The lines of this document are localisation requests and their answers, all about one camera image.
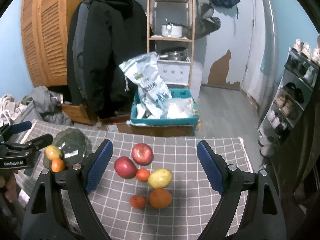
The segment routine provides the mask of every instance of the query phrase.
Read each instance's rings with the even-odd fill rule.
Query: white pot
[[[180,38],[182,37],[182,26],[176,26],[172,23],[161,25],[161,34],[164,37]]]

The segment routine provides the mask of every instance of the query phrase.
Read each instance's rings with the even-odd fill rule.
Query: red apple
[[[132,158],[139,165],[148,165],[153,161],[151,147],[145,143],[138,143],[132,149]]]
[[[125,156],[116,159],[115,163],[113,164],[113,168],[115,169],[116,173],[124,179],[133,178],[134,176],[136,176],[136,173],[138,171],[133,161]]]

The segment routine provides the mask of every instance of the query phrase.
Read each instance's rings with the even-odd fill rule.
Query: gray slipper
[[[276,139],[273,136],[268,136],[268,137],[264,136],[258,140],[258,143],[261,146],[269,146],[275,142],[276,142]]]
[[[260,149],[260,154],[264,157],[271,157],[277,151],[278,147],[276,144],[270,146],[264,146]]]

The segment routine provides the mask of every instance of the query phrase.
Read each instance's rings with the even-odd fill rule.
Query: white door
[[[240,0],[236,6],[214,8],[221,28],[207,36],[202,83],[239,89],[248,62],[252,38],[253,0]]]

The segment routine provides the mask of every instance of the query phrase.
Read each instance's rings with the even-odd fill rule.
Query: checkered tablecloth
[[[25,137],[33,139],[45,133],[56,135],[69,128],[37,121]],[[215,192],[196,156],[196,145],[200,139],[194,137],[160,138],[142,135],[80,129],[86,136],[87,151],[95,151],[104,139],[113,143],[114,152],[97,190],[89,199],[104,228],[112,239],[143,240],[193,240],[197,239],[212,216],[220,195]],[[241,138],[206,139],[215,153],[220,154],[228,164],[234,164],[242,171],[252,171]],[[144,142],[151,146],[154,161],[146,168],[153,171],[167,168],[173,172],[173,180],[166,188],[173,197],[170,206],[158,210],[147,205],[143,210],[133,209],[129,204],[132,195],[150,193],[147,183],[137,179],[122,179],[113,169],[119,156],[131,155],[132,147]],[[43,154],[32,178],[19,171],[16,175],[19,186],[30,195],[43,167]],[[63,202],[70,224],[78,230],[68,193],[62,191]],[[240,224],[246,192],[242,192],[239,205],[228,234],[235,233]]]

